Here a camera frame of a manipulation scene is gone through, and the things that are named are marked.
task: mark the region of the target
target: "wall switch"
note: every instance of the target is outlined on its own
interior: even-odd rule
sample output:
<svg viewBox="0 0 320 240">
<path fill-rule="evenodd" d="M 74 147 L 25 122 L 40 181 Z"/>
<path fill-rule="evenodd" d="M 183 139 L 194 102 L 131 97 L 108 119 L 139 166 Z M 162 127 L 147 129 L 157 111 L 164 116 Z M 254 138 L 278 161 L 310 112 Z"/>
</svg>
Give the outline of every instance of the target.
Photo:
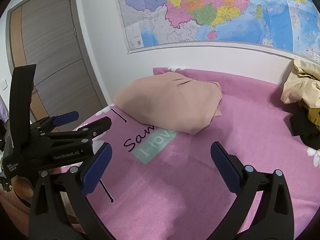
<svg viewBox="0 0 320 240">
<path fill-rule="evenodd" d="M 318 62 L 318 63 L 320 63 L 320 56 L 317 55 L 317 54 L 315 54 L 315 61 Z"/>
<path fill-rule="evenodd" d="M 7 81 L 6 80 L 3 80 L 1 82 L 1 87 L 2 87 L 2 90 L 5 90 L 7 87 L 8 87 L 8 84 L 7 84 Z"/>
</svg>

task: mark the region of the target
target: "white wall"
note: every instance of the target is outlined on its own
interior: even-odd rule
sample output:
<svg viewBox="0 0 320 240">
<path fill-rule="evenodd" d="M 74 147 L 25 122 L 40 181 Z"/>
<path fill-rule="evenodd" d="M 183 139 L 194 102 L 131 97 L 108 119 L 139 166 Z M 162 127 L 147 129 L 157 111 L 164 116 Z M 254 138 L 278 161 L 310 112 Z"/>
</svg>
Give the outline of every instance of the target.
<svg viewBox="0 0 320 240">
<path fill-rule="evenodd" d="M 6 104 L 7 108 L 9 108 L 11 73 L 8 65 L 8 57 L 5 43 L 5 24 L 7 19 L 7 11 L 21 1 L 22 0 L 11 0 L 2 17 L 0 18 L 0 82 L 6 79 L 8 83 L 8 88 L 6 90 L 3 91 L 0 88 L 0 95 L 4 100 L 4 103 Z"/>
<path fill-rule="evenodd" d="M 260 51 L 222 47 L 180 47 L 128 54 L 116 0 L 76 1 L 82 29 L 87 31 L 86 46 L 91 47 L 90 57 L 97 64 L 111 99 L 134 79 L 152 75 L 153 67 L 213 70 L 278 84 L 291 61 Z M 264 49 L 255 45 L 241 46 Z M 275 49 L 265 50 L 294 57 Z"/>
</svg>

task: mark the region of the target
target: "pink bedsheet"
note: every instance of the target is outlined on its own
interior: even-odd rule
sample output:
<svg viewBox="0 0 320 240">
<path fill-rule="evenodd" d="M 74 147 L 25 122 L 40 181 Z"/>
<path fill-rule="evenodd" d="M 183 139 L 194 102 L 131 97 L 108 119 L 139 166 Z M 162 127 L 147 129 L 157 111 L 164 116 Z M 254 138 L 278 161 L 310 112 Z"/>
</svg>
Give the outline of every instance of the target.
<svg viewBox="0 0 320 240">
<path fill-rule="evenodd" d="M 154 73 L 166 71 L 170 70 L 158 68 Z M 94 141 L 95 149 L 103 141 L 113 149 L 102 181 L 115 201 L 111 203 L 100 184 L 88 195 L 100 219 L 118 240 L 206 239 L 236 197 L 228 191 L 210 157 L 211 143 L 219 141 L 244 165 L 253 165 L 262 172 L 284 172 L 297 237 L 320 206 L 320 170 L 313 164 L 318 158 L 308 156 L 308 147 L 291 135 L 288 111 L 292 109 L 282 109 L 281 90 L 271 83 L 225 73 L 177 72 L 219 82 L 222 116 L 214 117 L 207 128 L 194 136 L 179 132 L 147 164 L 129 152 L 132 145 L 125 147 L 124 143 L 131 139 L 126 145 L 135 142 L 135 147 L 139 147 L 157 128 L 149 129 L 150 135 L 145 133 L 148 126 L 116 106 L 89 118 L 85 123 L 104 116 L 112 120 L 111 129 Z M 142 137 L 140 144 L 136 142 L 137 135 Z M 242 230 L 249 227 L 260 196 L 257 194 Z"/>
</svg>

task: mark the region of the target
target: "gray door panel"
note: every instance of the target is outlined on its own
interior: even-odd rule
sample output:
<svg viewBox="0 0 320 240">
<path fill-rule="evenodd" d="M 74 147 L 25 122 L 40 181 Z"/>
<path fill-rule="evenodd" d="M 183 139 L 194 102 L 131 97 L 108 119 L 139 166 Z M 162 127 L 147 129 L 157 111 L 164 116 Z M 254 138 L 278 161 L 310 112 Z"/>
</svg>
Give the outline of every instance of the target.
<svg viewBox="0 0 320 240">
<path fill-rule="evenodd" d="M 22 5 L 22 41 L 35 85 L 81 59 L 69 0 L 29 0 Z"/>
<path fill-rule="evenodd" d="M 60 131 L 73 130 L 101 110 L 82 59 L 36 85 L 36 90 L 50 116 L 78 111 L 79 120 L 59 127 Z"/>
</svg>

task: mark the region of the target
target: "mint green label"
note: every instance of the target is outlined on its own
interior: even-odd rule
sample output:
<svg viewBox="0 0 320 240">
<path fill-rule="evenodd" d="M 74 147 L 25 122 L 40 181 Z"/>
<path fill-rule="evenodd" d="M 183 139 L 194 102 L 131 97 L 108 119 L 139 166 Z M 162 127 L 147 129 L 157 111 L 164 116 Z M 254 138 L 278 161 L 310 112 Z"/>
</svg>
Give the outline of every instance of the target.
<svg viewBox="0 0 320 240">
<path fill-rule="evenodd" d="M 171 131 L 159 128 L 153 132 L 143 143 L 135 148 L 132 153 L 144 164 L 151 161 L 160 151 L 171 142 L 178 131 Z"/>
</svg>

